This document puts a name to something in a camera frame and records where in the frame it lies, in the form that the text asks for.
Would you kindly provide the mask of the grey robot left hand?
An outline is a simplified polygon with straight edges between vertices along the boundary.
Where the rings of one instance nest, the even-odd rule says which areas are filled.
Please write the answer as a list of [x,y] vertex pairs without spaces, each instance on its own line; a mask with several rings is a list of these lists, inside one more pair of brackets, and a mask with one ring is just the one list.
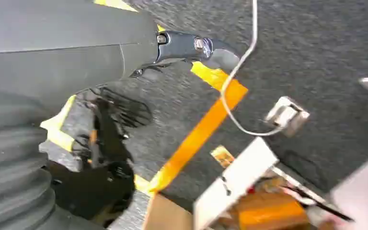
[[0,119],[55,114],[82,89],[195,59],[231,70],[229,45],[167,31],[147,14],[83,0],[0,0]]

